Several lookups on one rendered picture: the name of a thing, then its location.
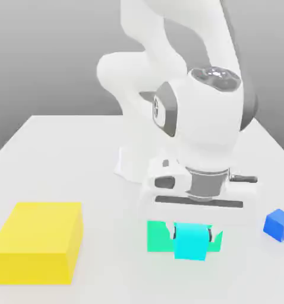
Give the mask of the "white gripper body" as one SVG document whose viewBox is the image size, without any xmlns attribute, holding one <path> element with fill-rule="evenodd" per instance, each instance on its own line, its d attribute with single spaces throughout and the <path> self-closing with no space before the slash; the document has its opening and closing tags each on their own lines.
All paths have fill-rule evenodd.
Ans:
<svg viewBox="0 0 284 304">
<path fill-rule="evenodd" d="M 173 190 L 143 186 L 139 214 L 147 220 L 212 225 L 248 225 L 256 218 L 258 185 L 230 182 L 211 201 L 183 197 Z"/>
</svg>

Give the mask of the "small cyan cube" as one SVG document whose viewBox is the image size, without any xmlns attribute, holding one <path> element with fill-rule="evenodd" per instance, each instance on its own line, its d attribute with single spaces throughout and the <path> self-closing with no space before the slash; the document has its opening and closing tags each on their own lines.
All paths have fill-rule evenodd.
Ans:
<svg viewBox="0 0 284 304">
<path fill-rule="evenodd" d="M 204 261 L 210 243 L 212 228 L 205 224 L 175 223 L 173 252 L 175 259 Z"/>
</svg>

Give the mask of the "small blue cube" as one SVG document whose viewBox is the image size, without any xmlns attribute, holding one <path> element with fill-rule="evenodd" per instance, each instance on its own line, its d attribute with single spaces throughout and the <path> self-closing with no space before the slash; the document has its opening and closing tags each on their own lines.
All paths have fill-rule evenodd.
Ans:
<svg viewBox="0 0 284 304">
<path fill-rule="evenodd" d="M 276 209 L 266 216 L 263 232 L 279 242 L 284 241 L 284 211 Z"/>
</svg>

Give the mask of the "large green box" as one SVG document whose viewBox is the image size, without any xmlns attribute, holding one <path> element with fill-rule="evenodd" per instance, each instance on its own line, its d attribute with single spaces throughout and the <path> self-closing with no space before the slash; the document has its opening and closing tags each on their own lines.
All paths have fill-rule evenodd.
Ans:
<svg viewBox="0 0 284 304">
<path fill-rule="evenodd" d="M 223 232 L 219 232 L 209 242 L 208 252 L 219 252 L 221 249 Z M 147 222 L 147 251 L 148 252 L 173 252 L 173 241 L 164 221 Z"/>
</svg>

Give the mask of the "large yellow box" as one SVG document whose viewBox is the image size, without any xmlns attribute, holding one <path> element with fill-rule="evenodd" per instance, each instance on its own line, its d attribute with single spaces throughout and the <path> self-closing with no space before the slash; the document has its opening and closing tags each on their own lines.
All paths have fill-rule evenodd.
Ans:
<svg viewBox="0 0 284 304">
<path fill-rule="evenodd" d="M 69 285 L 83 238 L 79 202 L 19 202 L 0 230 L 0 285 Z"/>
</svg>

